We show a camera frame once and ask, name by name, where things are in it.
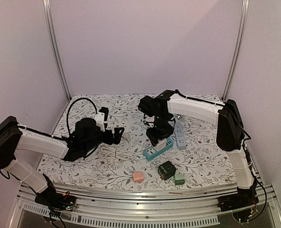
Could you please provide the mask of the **right aluminium frame post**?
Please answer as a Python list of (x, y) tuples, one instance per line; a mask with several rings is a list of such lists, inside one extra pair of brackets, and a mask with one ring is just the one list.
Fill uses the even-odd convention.
[(229, 92), (230, 92), (231, 85), (232, 85), (232, 82), (234, 79), (236, 67), (238, 64), (238, 59), (240, 56), (244, 33), (245, 33), (245, 27), (246, 27), (246, 23), (247, 23), (249, 3), (250, 3), (249, 0), (242, 1), (242, 9), (241, 9), (241, 16), (240, 16), (238, 33), (237, 33), (237, 39), (236, 39), (236, 43), (235, 43), (235, 47), (234, 47), (232, 61), (231, 61), (230, 67), (229, 67), (229, 72), (228, 72), (225, 88), (223, 90), (222, 97), (221, 97), (221, 99), (223, 101), (227, 100), (227, 98), (229, 96)]

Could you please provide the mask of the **floral patterned table mat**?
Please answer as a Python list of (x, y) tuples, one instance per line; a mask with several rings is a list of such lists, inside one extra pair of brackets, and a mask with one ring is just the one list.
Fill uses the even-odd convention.
[[(43, 155), (37, 170), (53, 182), (79, 187), (112, 190), (175, 190), (173, 178), (162, 180), (158, 167), (170, 161), (178, 173), (185, 175), (181, 189), (214, 187), (236, 184), (235, 172), (224, 151), (216, 144), (216, 128), (207, 122), (182, 117), (187, 147), (173, 147), (157, 158), (147, 161), (143, 151), (150, 147), (146, 136), (147, 126), (143, 113), (138, 110), (141, 95), (84, 95), (74, 96), (61, 117), (54, 134), (66, 136), (75, 128), (75, 123), (84, 117), (94, 116), (101, 107), (109, 109), (108, 127), (124, 127), (122, 141), (112, 145), (112, 150), (133, 152), (133, 160), (107, 159), (97, 149), (86, 159), (66, 162), (53, 156)], [(135, 183), (132, 174), (141, 171), (144, 181)]]

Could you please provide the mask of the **light blue power strip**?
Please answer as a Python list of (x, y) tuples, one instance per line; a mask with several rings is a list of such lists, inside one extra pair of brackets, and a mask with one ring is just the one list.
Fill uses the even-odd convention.
[(176, 122), (174, 126), (174, 134), (176, 138), (176, 144), (178, 149), (185, 149), (187, 147), (186, 139), (183, 132), (181, 122)]

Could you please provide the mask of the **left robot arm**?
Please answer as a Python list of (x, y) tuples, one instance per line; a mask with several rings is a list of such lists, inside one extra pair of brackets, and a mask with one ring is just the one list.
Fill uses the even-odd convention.
[(123, 127), (105, 129), (106, 124), (93, 118), (83, 118), (75, 124), (68, 137), (55, 137), (25, 125), (14, 116), (0, 123), (0, 170), (12, 174), (30, 186), (49, 206), (59, 202), (59, 195), (48, 184), (48, 178), (19, 158), (19, 151), (49, 155), (63, 161), (74, 162), (88, 157), (100, 144), (119, 144)]

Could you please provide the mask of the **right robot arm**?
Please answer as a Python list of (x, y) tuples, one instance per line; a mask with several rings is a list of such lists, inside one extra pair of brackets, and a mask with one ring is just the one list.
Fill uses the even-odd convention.
[(215, 102), (183, 95), (178, 90), (165, 90), (156, 97), (149, 95), (140, 99), (138, 110), (152, 117), (152, 126), (146, 136), (156, 151), (166, 148), (166, 140), (174, 133), (177, 115), (190, 117), (215, 128), (215, 142), (229, 158), (237, 180), (234, 203), (244, 207), (252, 198), (255, 178), (251, 171), (251, 158), (247, 154), (246, 141), (251, 137), (244, 129), (239, 109), (234, 100)]

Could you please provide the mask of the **left aluminium frame post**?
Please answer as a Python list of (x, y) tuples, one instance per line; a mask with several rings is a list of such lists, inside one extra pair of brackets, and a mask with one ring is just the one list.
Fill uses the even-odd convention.
[(55, 32), (55, 27), (54, 27), (53, 17), (52, 17), (51, 2), (49, 0), (43, 0), (43, 10), (44, 10), (44, 14), (45, 14), (47, 31), (48, 31), (48, 35), (49, 35), (49, 39), (50, 39), (50, 43), (51, 43), (52, 53), (53, 53), (53, 57), (55, 60), (59, 80), (60, 80), (64, 95), (66, 97), (66, 100), (70, 101), (71, 94), (69, 91), (69, 86), (68, 86), (68, 83), (66, 80), (64, 69), (63, 69), (61, 56), (59, 53), (59, 48), (58, 48), (57, 39), (56, 39), (56, 32)]

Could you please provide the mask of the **white cube socket adapter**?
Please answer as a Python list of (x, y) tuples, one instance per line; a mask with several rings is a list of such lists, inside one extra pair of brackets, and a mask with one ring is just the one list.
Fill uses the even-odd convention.
[(162, 149), (164, 149), (166, 146), (167, 146), (167, 138), (164, 138), (162, 140), (158, 140), (158, 143), (154, 146), (154, 149), (159, 152)]

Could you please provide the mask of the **teal power strip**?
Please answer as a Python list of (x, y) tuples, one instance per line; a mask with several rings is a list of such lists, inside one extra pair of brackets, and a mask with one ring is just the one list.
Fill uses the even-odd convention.
[(173, 147), (173, 141), (170, 138), (160, 140), (156, 146), (151, 146), (143, 151), (143, 156), (147, 161), (151, 161), (165, 151)]

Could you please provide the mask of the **aluminium front rail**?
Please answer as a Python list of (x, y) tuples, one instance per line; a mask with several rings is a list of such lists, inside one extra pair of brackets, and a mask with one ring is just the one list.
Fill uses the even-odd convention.
[(281, 208), (272, 185), (257, 188), (259, 212), (252, 222), (237, 217), (246, 208), (221, 211), (218, 198), (236, 193), (234, 184), (188, 190), (109, 190), (56, 184), (77, 198), (61, 213), (66, 227), (93, 228), (281, 228)]

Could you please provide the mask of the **aluminium frame post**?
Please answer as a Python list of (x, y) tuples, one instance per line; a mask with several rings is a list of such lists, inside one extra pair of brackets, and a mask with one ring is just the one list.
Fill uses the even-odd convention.
[(59, 80), (60, 80), (64, 95), (66, 97), (66, 100), (70, 101), (71, 94), (69, 91), (69, 86), (68, 86), (68, 83), (66, 80), (64, 69), (63, 69), (61, 56), (59, 53), (59, 48), (58, 48), (57, 39), (56, 39), (56, 32), (55, 32), (55, 27), (54, 27), (53, 17), (52, 17), (51, 2), (49, 0), (43, 0), (43, 10), (44, 10), (44, 14), (45, 14), (47, 31), (48, 31), (48, 35), (49, 35), (49, 39), (50, 39), (50, 43), (51, 43), (52, 53), (53, 53), (53, 57), (55, 60)]
[(222, 97), (221, 97), (221, 99), (223, 101), (227, 100), (227, 98), (229, 96), (229, 92), (230, 92), (231, 85), (232, 85), (232, 82), (234, 79), (236, 67), (238, 64), (238, 59), (240, 56), (244, 33), (245, 33), (245, 27), (246, 27), (246, 23), (247, 23), (249, 3), (250, 3), (249, 0), (242, 1), (242, 9), (241, 9), (241, 16), (240, 16), (238, 33), (237, 33), (237, 39), (236, 39), (236, 43), (235, 43), (235, 47), (234, 47), (232, 61), (231, 61), (230, 67), (229, 67), (229, 72), (228, 72), (225, 88), (223, 90)]

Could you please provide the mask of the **dark green cube adapter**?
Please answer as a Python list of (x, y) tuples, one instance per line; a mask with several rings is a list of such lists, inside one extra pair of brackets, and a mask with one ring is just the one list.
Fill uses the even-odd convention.
[(175, 175), (176, 170), (177, 169), (170, 161), (166, 161), (158, 167), (158, 174), (163, 180), (167, 180)]

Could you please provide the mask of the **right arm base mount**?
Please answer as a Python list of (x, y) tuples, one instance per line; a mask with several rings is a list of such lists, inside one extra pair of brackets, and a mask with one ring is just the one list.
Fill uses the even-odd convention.
[(233, 218), (238, 223), (250, 222), (253, 215), (258, 212), (259, 200), (256, 191), (238, 189), (237, 193), (221, 196), (217, 200), (220, 210), (232, 211)]

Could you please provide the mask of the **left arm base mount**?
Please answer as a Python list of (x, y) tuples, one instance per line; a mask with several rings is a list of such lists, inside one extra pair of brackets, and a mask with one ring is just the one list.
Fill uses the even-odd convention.
[(67, 210), (72, 211), (75, 208), (77, 198), (70, 194), (69, 191), (65, 193), (51, 193), (37, 194), (35, 202), (52, 208), (54, 210)]

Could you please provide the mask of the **pink plug adapter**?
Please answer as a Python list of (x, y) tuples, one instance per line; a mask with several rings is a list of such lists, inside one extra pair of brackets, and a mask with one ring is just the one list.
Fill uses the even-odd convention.
[(140, 183), (140, 182), (144, 181), (144, 176), (143, 176), (143, 173), (141, 171), (133, 173), (132, 177), (133, 177), (133, 181), (135, 183)]

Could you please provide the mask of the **light green plug adapter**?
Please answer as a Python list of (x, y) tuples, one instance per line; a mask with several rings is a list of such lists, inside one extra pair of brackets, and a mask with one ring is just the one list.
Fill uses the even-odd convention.
[(174, 185), (176, 187), (182, 187), (185, 182), (185, 175), (183, 173), (176, 173), (174, 175)]

